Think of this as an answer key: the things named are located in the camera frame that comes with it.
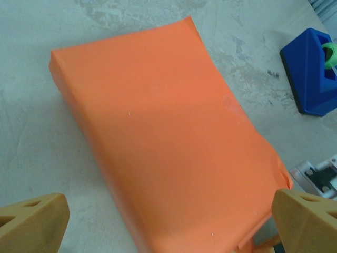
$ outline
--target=blue plastic holder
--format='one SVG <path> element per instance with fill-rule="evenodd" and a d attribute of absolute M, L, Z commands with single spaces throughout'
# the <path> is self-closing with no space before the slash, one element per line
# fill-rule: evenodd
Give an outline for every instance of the blue plastic holder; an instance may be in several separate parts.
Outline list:
<path fill-rule="evenodd" d="M 324 68 L 329 35 L 308 28 L 281 49 L 281 59 L 300 113 L 325 116 L 337 108 L 337 78 Z"/>

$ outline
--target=concrete surface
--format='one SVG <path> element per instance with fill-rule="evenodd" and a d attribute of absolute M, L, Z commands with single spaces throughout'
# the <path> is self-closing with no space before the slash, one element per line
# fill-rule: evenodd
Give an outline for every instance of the concrete surface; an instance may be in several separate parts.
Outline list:
<path fill-rule="evenodd" d="M 307 27 L 325 31 L 307 0 L 2 0 L 0 206 L 65 193 L 61 253 L 136 252 L 87 142 L 48 71 L 49 51 L 192 15 L 228 85 L 290 169 L 337 153 L 337 111 L 300 115 L 279 50 Z M 270 221 L 257 240 L 275 233 Z"/>

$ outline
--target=green tape roll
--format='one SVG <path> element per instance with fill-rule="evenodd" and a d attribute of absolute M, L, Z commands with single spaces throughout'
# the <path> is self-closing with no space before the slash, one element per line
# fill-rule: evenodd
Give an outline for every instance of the green tape roll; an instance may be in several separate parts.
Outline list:
<path fill-rule="evenodd" d="M 323 44 L 322 47 L 325 52 L 325 69 L 329 70 L 337 66 L 337 44 L 328 42 Z"/>

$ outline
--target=screw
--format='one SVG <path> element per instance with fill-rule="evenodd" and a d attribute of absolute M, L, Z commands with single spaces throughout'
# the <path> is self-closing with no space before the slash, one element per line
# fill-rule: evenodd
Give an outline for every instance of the screw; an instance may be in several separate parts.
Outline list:
<path fill-rule="evenodd" d="M 327 192 L 327 191 L 329 191 L 329 187 L 327 187 L 327 186 L 323 186 L 323 187 L 322 187 L 322 191 L 323 191 L 323 192 Z"/>
<path fill-rule="evenodd" d="M 313 174 L 312 170 L 307 170 L 305 173 L 306 173 L 308 176 L 312 176 L 312 174 Z"/>

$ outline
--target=metal bracket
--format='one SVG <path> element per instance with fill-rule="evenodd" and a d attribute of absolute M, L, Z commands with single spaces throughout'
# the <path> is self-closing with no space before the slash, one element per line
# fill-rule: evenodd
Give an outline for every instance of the metal bracket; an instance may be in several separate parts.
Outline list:
<path fill-rule="evenodd" d="M 337 155 L 316 167 L 304 161 L 290 170 L 290 174 L 307 193 L 337 200 Z"/>

